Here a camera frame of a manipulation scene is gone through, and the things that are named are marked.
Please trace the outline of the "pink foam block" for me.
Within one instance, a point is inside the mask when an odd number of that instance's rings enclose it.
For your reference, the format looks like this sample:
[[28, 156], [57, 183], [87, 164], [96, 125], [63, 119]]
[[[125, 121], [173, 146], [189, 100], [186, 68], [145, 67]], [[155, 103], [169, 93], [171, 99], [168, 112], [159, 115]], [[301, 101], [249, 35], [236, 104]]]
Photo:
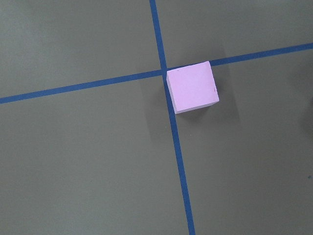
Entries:
[[167, 71], [166, 77], [175, 114], [219, 102], [210, 62], [202, 62]]

